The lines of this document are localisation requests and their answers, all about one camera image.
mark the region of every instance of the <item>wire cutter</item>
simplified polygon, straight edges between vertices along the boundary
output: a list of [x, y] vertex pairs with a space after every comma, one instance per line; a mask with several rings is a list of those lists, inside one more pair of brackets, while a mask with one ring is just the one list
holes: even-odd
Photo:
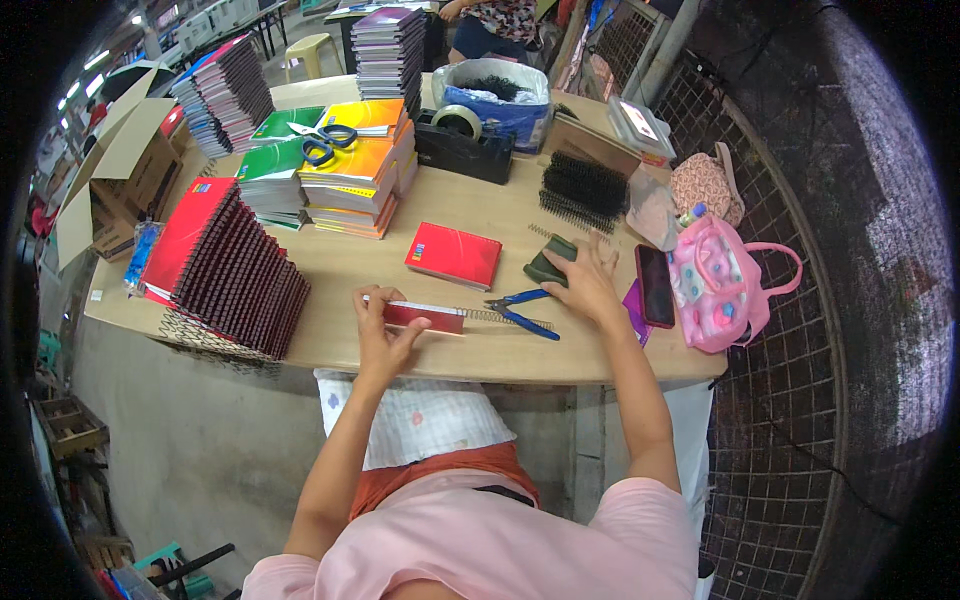
[[526, 317], [521, 317], [517, 313], [507, 309], [507, 306], [511, 304], [520, 304], [521, 302], [527, 302], [530, 300], [536, 300], [537, 298], [546, 298], [550, 293], [546, 290], [536, 289], [529, 290], [527, 292], [520, 292], [519, 294], [513, 294], [512, 296], [504, 296], [498, 300], [484, 300], [484, 303], [500, 313], [504, 319], [508, 321], [513, 321], [514, 323], [520, 325], [527, 331], [536, 333], [537, 335], [544, 337], [548, 340], [553, 340], [554, 342], [560, 340], [560, 335], [550, 331], [549, 329], [544, 329], [538, 324], [530, 321]]
[[[300, 123], [287, 122], [287, 126], [303, 136], [303, 147], [300, 152], [303, 159], [315, 167], [329, 162], [333, 158], [333, 147], [346, 148], [357, 138], [357, 130], [346, 125], [326, 125], [323, 127], [307, 127]], [[322, 156], [311, 156], [310, 151], [316, 148]]]

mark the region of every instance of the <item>glue bottle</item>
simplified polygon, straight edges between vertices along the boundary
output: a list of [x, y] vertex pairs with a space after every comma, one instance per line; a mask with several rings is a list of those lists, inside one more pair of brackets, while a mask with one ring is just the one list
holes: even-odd
[[707, 212], [707, 205], [704, 203], [696, 203], [693, 205], [693, 208], [690, 208], [685, 214], [680, 215], [677, 218], [677, 223], [680, 227], [686, 229], [693, 225], [693, 222], [704, 216]]

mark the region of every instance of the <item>blue pliers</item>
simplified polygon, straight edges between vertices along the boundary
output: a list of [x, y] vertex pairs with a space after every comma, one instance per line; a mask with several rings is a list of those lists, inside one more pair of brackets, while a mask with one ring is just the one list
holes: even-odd
[[536, 333], [541, 337], [556, 342], [560, 340], [559, 334], [550, 331], [549, 329], [545, 329], [533, 321], [530, 321], [526, 317], [521, 317], [517, 313], [507, 309], [507, 306], [510, 306], [511, 304], [520, 304], [521, 302], [536, 300], [537, 298], [546, 298], [549, 295], [550, 293], [545, 290], [536, 289], [528, 292], [520, 292], [519, 294], [513, 294], [512, 296], [504, 296], [498, 300], [484, 300], [484, 303], [496, 312], [500, 313], [504, 319], [513, 321], [527, 331]]

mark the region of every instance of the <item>woman's hand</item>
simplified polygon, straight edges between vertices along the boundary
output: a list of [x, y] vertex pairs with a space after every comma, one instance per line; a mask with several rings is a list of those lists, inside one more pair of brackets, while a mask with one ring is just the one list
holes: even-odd
[[460, 16], [460, 11], [463, 9], [466, 3], [463, 0], [452, 0], [447, 2], [446, 6], [440, 9], [440, 18], [446, 21], [447, 23], [452, 23], [458, 16]]
[[577, 260], [570, 262], [559, 254], [544, 249], [543, 255], [564, 275], [569, 288], [555, 281], [540, 285], [561, 302], [589, 317], [603, 330], [622, 326], [626, 310], [613, 289], [613, 270], [620, 253], [614, 250], [606, 259], [600, 257], [600, 233], [590, 232], [590, 241], [573, 240]]
[[[365, 295], [370, 296], [369, 302], [364, 302]], [[367, 385], [380, 394], [403, 371], [414, 342], [431, 325], [429, 319], [420, 317], [399, 334], [388, 331], [383, 323], [383, 307], [388, 300], [407, 299], [396, 288], [378, 285], [353, 292], [360, 337], [360, 373], [353, 385]]]

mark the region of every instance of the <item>pink backpack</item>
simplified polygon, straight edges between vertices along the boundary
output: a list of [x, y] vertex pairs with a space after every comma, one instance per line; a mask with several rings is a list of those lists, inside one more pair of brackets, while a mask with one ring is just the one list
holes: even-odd
[[[797, 263], [797, 274], [779, 287], [760, 287], [760, 266], [750, 252], [778, 250]], [[688, 348], [720, 352], [746, 346], [770, 321], [771, 296], [797, 289], [804, 266], [783, 244], [744, 244], [730, 224], [706, 214], [678, 236], [677, 249], [667, 253], [670, 284], [680, 312]], [[750, 325], [750, 337], [738, 341]]]

